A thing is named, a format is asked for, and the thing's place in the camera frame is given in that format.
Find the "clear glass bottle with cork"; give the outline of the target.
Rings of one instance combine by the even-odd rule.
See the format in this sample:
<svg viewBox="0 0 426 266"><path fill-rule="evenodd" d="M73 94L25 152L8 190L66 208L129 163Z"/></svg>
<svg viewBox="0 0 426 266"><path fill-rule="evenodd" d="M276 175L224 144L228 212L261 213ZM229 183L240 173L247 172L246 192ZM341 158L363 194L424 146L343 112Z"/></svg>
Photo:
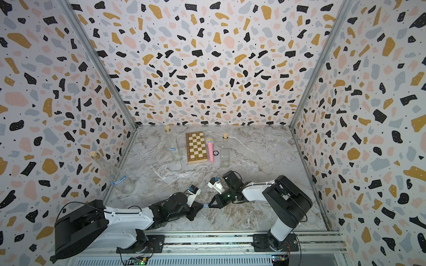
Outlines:
<svg viewBox="0 0 426 266"><path fill-rule="evenodd" d="M223 134L223 140L221 142L220 150L220 161L221 167L229 167L230 165L230 146L229 146L229 135L228 133Z"/></svg>

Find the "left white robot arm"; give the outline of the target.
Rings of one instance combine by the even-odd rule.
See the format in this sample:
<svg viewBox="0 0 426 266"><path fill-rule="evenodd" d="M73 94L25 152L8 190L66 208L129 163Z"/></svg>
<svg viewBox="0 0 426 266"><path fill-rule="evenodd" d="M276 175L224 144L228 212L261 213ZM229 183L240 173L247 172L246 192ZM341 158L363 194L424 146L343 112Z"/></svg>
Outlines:
<svg viewBox="0 0 426 266"><path fill-rule="evenodd" d="M165 227L186 218L193 221L204 205L196 195L177 192L149 207L112 208L95 199L58 217L54 224L55 253L50 261L68 259L87 249L117 248L119 253L135 253L152 247L146 230Z"/></svg>

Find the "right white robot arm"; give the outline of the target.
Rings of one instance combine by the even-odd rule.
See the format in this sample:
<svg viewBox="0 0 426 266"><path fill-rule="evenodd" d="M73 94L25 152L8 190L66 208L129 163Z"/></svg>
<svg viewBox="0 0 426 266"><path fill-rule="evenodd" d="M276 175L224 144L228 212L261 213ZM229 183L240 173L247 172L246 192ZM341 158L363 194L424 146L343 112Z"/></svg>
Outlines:
<svg viewBox="0 0 426 266"><path fill-rule="evenodd" d="M307 222L311 199L290 179L280 175L264 183L242 181L241 175L228 171L223 177L213 177L207 183L217 194L208 204L209 208L224 208L230 203L241 204L253 201L267 202L277 215L277 220L266 234L253 236L255 252L299 250L293 230L301 222Z"/></svg>

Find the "glass bottle blue label back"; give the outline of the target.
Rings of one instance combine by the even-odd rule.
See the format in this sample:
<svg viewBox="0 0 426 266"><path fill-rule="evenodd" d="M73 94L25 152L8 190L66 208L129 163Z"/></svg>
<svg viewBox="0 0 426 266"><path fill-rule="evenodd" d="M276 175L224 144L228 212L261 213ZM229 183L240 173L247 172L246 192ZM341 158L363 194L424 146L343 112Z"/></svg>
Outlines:
<svg viewBox="0 0 426 266"><path fill-rule="evenodd" d="M178 139L176 134L171 130L170 126L165 127L167 148L174 161L180 161L182 154L179 150Z"/></svg>

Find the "glass bottle blue label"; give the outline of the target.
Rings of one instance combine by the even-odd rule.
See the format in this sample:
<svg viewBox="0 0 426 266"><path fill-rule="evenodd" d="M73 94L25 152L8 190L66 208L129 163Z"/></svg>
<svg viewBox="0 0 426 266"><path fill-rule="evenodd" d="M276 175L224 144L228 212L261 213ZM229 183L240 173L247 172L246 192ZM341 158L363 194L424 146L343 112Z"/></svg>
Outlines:
<svg viewBox="0 0 426 266"><path fill-rule="evenodd" d="M165 127L167 148L174 161L180 161L182 154L179 150L178 139L176 134L171 130L170 126Z"/></svg>
<svg viewBox="0 0 426 266"><path fill-rule="evenodd" d="M123 170L109 163L96 151L91 151L90 156L99 164L113 187L126 195L131 194L134 191L135 184L133 180L131 180Z"/></svg>

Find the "glass bottle blue label left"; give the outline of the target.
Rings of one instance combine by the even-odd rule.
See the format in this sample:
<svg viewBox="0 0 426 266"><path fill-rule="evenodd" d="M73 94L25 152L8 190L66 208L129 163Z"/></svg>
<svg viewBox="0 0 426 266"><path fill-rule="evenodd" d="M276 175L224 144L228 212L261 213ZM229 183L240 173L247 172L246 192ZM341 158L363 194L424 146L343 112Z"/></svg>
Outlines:
<svg viewBox="0 0 426 266"><path fill-rule="evenodd" d="M135 184L133 180L131 180L123 170L109 163L96 151L91 151L90 156L99 164L113 187L126 195L131 194L134 191Z"/></svg>

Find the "wooden chessboard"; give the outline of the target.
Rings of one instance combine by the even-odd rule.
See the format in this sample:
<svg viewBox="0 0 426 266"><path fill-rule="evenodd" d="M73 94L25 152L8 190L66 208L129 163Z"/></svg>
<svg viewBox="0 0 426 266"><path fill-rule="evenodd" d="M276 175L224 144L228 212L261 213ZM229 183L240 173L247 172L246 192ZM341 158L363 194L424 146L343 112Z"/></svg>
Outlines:
<svg viewBox="0 0 426 266"><path fill-rule="evenodd" d="M205 135L202 131L186 133L186 151L188 164L199 164L208 161Z"/></svg>

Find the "pink toy microphone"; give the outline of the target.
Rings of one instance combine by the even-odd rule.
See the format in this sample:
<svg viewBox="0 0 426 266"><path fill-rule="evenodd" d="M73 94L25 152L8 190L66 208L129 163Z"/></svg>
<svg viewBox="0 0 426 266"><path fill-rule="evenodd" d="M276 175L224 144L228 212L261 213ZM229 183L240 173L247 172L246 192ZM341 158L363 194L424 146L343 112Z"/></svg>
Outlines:
<svg viewBox="0 0 426 266"><path fill-rule="evenodd" d="M205 142L209 153L209 160L210 162L214 162L214 140L212 137L208 137Z"/></svg>

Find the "left metal corner post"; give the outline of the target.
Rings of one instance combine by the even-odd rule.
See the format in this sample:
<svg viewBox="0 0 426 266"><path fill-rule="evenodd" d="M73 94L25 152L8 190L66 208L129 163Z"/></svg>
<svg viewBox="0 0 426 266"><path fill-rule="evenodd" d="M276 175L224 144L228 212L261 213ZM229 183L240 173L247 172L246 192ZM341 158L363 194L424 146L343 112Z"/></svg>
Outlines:
<svg viewBox="0 0 426 266"><path fill-rule="evenodd" d="M137 124L133 120L133 117L131 116L129 110L127 109L120 93L117 91L115 84L113 83L110 75L105 70L105 67L104 67L102 61L100 60L100 57L98 56L97 51L92 46L90 39L87 36L87 34L86 34L84 28L82 27L80 21L78 20L77 15L74 13L71 4L69 3L69 1L57 1L57 2L58 2L58 5L59 5L61 11L63 12L64 16L66 17L66 19L68 20L68 22L72 26L73 31L75 32L77 37L80 39L82 46L84 47L89 58L93 62L93 64L94 64L96 70L98 71L100 77L106 83L109 91L113 95L117 106L119 106L120 110L123 113L123 116L126 118L127 122L132 127L132 129L136 130L137 127L138 127Z"/></svg>

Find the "metal corner post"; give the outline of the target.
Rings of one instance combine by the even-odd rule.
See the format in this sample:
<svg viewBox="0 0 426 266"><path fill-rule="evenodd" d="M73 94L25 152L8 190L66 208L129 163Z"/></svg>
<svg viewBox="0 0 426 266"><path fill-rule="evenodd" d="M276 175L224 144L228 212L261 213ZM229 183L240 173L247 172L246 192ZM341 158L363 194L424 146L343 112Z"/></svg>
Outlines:
<svg viewBox="0 0 426 266"><path fill-rule="evenodd" d="M90 39L87 36L87 34L86 34L84 28L82 27L80 21L78 20L77 15L74 13L71 4L69 3L69 1L57 1L57 2L58 2L58 5L59 5L61 11L63 12L64 16L66 17L66 19L68 20L68 22L72 26L73 31L75 32L77 37L80 39L82 46L84 47L89 58L93 62L93 64L94 64L96 70L98 71L100 77L106 83L109 91L113 95L117 106L119 106L120 110L123 113L123 116L126 118L127 122L132 127L132 129L136 130L137 127L138 127L137 124L133 120L133 117L131 116L129 110L127 109L120 93L117 91L115 84L113 83L110 75L105 70L105 67L104 67L102 61L100 60L100 57L98 56L97 51L92 46Z"/></svg>
<svg viewBox="0 0 426 266"><path fill-rule="evenodd" d="M344 19L346 18L351 5L353 4L353 0L344 0L342 2L342 5L337 13L337 17L336 17L336 21L333 24L333 27L331 28L329 37L327 38L327 41L324 45L324 48L321 52L321 54L319 55L319 59L314 67L314 70L312 72L312 75L307 83L307 87L304 91L304 93L302 94L302 96L300 97L300 102L299 105L295 111L295 114L291 120L290 126L289 128L292 130L293 128L296 127L297 124L297 120L298 118L301 116L301 114L303 113L303 109L304 109L304 105L307 103L308 101L308 97L310 96L314 85L319 77L319 74L322 70L322 67L324 66L324 64L327 61L327 58L329 56L329 53L331 51L331 49L333 48L333 45L335 44L336 38L339 34L340 28L343 25Z"/></svg>

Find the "right metal corner post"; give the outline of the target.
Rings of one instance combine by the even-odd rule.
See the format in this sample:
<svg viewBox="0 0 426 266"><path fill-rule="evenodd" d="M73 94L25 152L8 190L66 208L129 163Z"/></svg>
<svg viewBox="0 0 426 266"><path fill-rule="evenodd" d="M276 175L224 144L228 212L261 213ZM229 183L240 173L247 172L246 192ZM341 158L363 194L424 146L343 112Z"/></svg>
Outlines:
<svg viewBox="0 0 426 266"><path fill-rule="evenodd" d="M327 41L324 45L324 48L321 52L321 54L319 55L319 59L314 67L314 70L312 72L312 75L307 83L307 87L304 91L304 93L302 94L302 96L300 97L300 102L299 105L295 111L295 114L291 120L290 126L289 128L292 130L293 128L296 127L297 124L297 120L298 118L301 116L301 114L303 113L303 109L304 109L304 105L307 103L308 101L308 97L310 96L314 85L319 77L319 74L322 70L322 67L324 66L324 64L327 61L327 58L329 56L329 53L331 51L331 49L333 48L333 45L335 44L336 38L339 34L340 28L343 25L344 19L346 18L351 5L353 4L353 0L344 0L342 2L342 5L337 13L337 17L336 17L336 21L333 24L333 27L331 28L329 37L327 38Z"/></svg>

